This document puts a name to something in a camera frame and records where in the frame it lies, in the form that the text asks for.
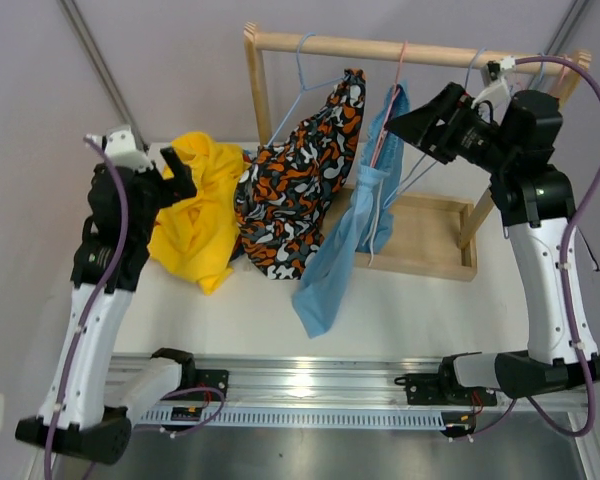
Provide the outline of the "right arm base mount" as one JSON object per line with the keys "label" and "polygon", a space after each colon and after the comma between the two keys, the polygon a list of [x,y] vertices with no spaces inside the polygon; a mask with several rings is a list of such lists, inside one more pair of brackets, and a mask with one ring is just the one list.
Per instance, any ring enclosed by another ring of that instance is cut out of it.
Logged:
{"label": "right arm base mount", "polygon": [[393,380],[401,387],[407,403],[414,406],[471,406],[471,389],[461,386],[451,374],[411,373]]}

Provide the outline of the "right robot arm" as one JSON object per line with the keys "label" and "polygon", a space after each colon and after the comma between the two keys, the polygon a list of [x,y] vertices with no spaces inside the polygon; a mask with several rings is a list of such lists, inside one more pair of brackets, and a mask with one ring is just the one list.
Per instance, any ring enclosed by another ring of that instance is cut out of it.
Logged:
{"label": "right robot arm", "polygon": [[568,177],[550,164],[563,117],[557,98],[516,93],[501,122],[486,121],[481,101],[457,83],[433,100],[388,121],[386,129],[436,161],[458,157],[488,172],[494,204],[508,231],[523,284],[529,338],[515,352],[458,354],[443,359],[438,395],[459,403],[473,387],[512,399],[600,381],[600,353],[581,300],[565,305],[561,276],[579,287],[574,243],[562,239],[575,214]]}

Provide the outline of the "pink wire hanger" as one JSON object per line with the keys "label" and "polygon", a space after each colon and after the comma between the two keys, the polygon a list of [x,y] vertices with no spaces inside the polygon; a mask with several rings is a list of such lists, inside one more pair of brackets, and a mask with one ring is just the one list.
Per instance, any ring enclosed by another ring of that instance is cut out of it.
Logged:
{"label": "pink wire hanger", "polygon": [[399,61],[398,61],[398,64],[397,64],[397,69],[396,69],[396,75],[395,75],[394,83],[393,83],[393,86],[392,86],[391,91],[390,91],[391,96],[390,96],[388,104],[386,106],[386,111],[385,111],[384,119],[383,119],[383,121],[381,123],[380,131],[379,131],[379,134],[378,134],[378,138],[377,138],[377,141],[376,141],[376,144],[375,144],[375,147],[374,147],[374,151],[373,151],[373,154],[372,154],[371,162],[370,162],[370,166],[372,168],[376,167],[376,164],[378,162],[378,157],[379,157],[379,155],[380,155],[380,153],[382,151],[382,148],[383,148],[383,145],[384,145],[384,142],[385,142],[385,139],[386,139],[386,133],[384,131],[384,128],[385,128],[386,122],[389,120],[390,114],[391,114],[392,109],[393,109],[394,102],[395,102],[395,100],[397,98],[397,95],[398,95],[398,86],[399,86],[399,82],[400,82],[401,69],[402,69],[402,65],[403,65],[403,62],[404,62],[404,58],[405,58],[406,52],[408,50],[408,45],[409,45],[409,42],[407,40],[405,40],[403,42],[403,44],[402,44],[402,48],[401,48],[401,52],[400,52],[400,56],[399,56]]}
{"label": "pink wire hanger", "polygon": [[549,90],[549,94],[558,100],[560,107],[568,102],[580,81],[579,74],[571,68],[575,59],[569,56],[564,56],[564,59],[567,64],[561,66],[560,72]]}

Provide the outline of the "light blue shorts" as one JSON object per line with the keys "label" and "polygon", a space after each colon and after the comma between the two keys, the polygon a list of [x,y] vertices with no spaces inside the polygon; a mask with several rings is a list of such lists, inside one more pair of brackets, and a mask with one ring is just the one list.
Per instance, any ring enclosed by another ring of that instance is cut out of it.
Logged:
{"label": "light blue shorts", "polygon": [[[310,338],[327,333],[333,326],[354,268],[355,254],[380,253],[393,233],[394,216],[389,205],[402,177],[403,141],[384,128],[386,139],[378,162],[375,168],[370,166],[391,88],[369,126],[347,209],[307,264],[300,286],[292,295],[294,311]],[[409,111],[407,85],[401,81],[389,120]]]}

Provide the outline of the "yellow shorts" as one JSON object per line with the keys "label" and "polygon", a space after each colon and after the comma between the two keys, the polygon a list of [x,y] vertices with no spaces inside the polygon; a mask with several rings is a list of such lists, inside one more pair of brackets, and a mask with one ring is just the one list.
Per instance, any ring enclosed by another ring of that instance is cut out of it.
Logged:
{"label": "yellow shorts", "polygon": [[239,236],[234,193],[248,163],[241,147],[200,131],[174,139],[171,147],[191,169],[197,194],[159,212],[149,254],[167,272],[210,295],[233,272],[230,259]]}

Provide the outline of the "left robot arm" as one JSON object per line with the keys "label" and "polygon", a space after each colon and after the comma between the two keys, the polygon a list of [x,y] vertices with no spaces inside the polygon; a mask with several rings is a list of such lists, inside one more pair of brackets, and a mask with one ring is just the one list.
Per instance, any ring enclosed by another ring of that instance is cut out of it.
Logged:
{"label": "left robot arm", "polygon": [[91,209],[71,273],[71,312],[58,368],[39,412],[20,420],[17,440],[60,455],[112,465],[123,455],[140,417],[167,394],[196,390],[191,353],[163,347],[126,382],[112,402],[105,383],[115,340],[136,292],[160,209],[197,193],[191,170],[175,150],[160,151],[172,175],[154,164],[126,167],[104,157],[94,169]]}

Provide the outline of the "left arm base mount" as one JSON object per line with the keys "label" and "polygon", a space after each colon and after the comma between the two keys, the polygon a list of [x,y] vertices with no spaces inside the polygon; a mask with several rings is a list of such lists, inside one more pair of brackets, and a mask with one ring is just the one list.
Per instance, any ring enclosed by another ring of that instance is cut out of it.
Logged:
{"label": "left arm base mount", "polygon": [[[201,369],[196,372],[195,383],[193,388],[215,388],[220,390],[224,395],[227,394],[229,387],[230,373],[228,370],[222,369]],[[186,393],[180,396],[180,399],[194,403],[209,403],[216,401],[218,396],[209,391],[199,391]]]}

